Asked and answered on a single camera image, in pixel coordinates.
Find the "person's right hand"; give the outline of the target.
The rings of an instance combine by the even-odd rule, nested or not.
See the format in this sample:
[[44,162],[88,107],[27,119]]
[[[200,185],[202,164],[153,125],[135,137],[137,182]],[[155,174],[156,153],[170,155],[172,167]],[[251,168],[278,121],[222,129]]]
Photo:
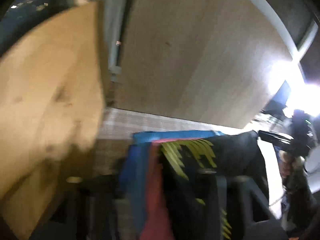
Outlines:
[[279,172],[282,180],[288,178],[295,170],[301,170],[304,166],[304,158],[294,157],[283,150],[279,151]]

